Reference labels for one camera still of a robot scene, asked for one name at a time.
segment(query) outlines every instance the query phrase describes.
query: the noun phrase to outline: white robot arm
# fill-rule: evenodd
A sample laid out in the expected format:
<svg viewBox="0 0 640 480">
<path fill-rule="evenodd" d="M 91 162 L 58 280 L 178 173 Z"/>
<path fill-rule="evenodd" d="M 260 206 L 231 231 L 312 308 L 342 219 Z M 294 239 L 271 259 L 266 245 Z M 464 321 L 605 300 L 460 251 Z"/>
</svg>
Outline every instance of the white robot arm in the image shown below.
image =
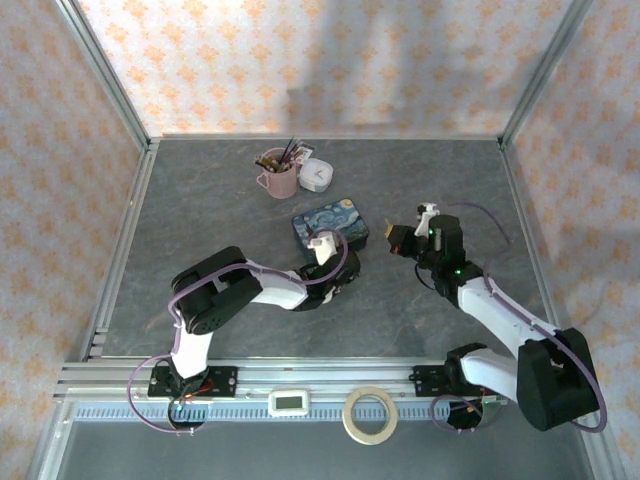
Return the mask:
<svg viewBox="0 0 640 480">
<path fill-rule="evenodd" d="M 417 268 L 429 270 L 434 290 L 479 320 L 511 353 L 511 357 L 497 355 L 482 344 L 449 352 L 447 393 L 463 395 L 460 392 L 470 386 L 486 387 L 518 403 L 539 430 L 602 408 L 584 336 L 535 317 L 468 261 L 457 217 L 440 214 L 435 204 L 422 204 L 418 220 L 418 228 L 389 227 L 391 253 L 412 258 Z"/>
<path fill-rule="evenodd" d="M 262 267 L 246 259 L 239 248 L 228 247 L 173 280 L 176 296 L 169 310 L 176 319 L 176 335 L 169 366 L 174 391 L 183 396 L 200 388 L 215 330 L 249 303 L 311 310 L 329 302 L 358 276 L 358 256 L 345 252 L 344 246 L 336 247 L 332 233 L 313 238 L 309 248 L 315 250 L 315 264 L 282 272 Z M 225 270 L 219 276 L 216 273 Z"/>
</svg>

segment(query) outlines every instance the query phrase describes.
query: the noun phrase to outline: floral wallpaper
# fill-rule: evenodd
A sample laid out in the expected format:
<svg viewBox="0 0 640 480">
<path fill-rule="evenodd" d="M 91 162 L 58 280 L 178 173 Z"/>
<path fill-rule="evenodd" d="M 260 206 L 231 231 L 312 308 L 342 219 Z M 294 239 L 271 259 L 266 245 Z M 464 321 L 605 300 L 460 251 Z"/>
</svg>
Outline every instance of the floral wallpaper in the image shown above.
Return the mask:
<svg viewBox="0 0 640 480">
<path fill-rule="evenodd" d="M 152 136 L 495 137 L 570 0 L 80 0 Z"/>
<path fill-rule="evenodd" d="M 560 313 L 640 478 L 640 8 L 596 0 L 509 152 Z"/>
<path fill-rule="evenodd" d="M 24 478 L 139 157 L 53 0 L 0 3 L 0 477 Z"/>
</svg>

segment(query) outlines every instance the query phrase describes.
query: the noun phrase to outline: digital thermometer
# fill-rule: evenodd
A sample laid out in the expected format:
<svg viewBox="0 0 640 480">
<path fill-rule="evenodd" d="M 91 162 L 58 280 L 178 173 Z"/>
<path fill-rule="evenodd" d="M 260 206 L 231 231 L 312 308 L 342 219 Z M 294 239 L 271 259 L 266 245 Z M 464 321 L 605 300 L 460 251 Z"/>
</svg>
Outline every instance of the digital thermometer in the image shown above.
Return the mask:
<svg viewBox="0 0 640 480">
<path fill-rule="evenodd" d="M 309 413 L 307 390 L 274 390 L 268 398 L 269 415 L 272 417 L 301 417 Z"/>
</svg>

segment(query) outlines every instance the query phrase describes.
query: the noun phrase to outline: gray tabletop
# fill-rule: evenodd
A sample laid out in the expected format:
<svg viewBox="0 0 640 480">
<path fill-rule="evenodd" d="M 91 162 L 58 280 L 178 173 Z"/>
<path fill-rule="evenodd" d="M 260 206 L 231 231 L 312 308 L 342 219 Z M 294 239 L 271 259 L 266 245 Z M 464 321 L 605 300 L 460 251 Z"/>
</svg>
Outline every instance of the gray tabletop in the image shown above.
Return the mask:
<svg viewBox="0 0 640 480">
<path fill-rule="evenodd" d="M 316 140 L 314 156 L 334 167 L 324 193 L 286 200 L 256 185 L 255 154 L 276 140 L 162 141 L 109 325 L 104 356 L 166 352 L 166 310 L 175 275 L 229 245 L 273 268 L 305 262 L 292 217 L 342 198 L 354 201 L 371 234 L 360 278 L 329 304 L 288 312 L 251 304 L 214 335 L 210 357 L 427 356 L 473 341 L 506 349 L 491 333 L 420 285 L 413 262 L 388 253 L 388 223 L 415 225 L 425 201 L 467 200 L 499 217 L 515 247 L 493 276 L 516 301 L 544 315 L 498 147 L 490 141 Z M 455 209 L 478 264 L 503 247 L 482 212 Z"/>
</svg>

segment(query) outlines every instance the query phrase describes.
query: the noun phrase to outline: masking tape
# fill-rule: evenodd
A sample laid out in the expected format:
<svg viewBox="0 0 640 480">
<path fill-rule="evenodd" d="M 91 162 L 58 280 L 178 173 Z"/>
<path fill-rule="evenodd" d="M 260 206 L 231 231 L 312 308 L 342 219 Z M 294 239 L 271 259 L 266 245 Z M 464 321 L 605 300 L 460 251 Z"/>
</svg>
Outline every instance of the masking tape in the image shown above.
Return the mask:
<svg viewBox="0 0 640 480">
<path fill-rule="evenodd" d="M 389 417 L 386 425 L 378 433 L 368 434 L 359 430 L 353 422 L 353 407 L 362 397 L 374 397 L 384 405 Z M 398 425 L 398 409 L 387 392 L 378 387 L 362 387 L 354 390 L 347 397 L 342 409 L 342 424 L 351 438 L 363 445 L 378 445 L 387 440 Z"/>
</svg>

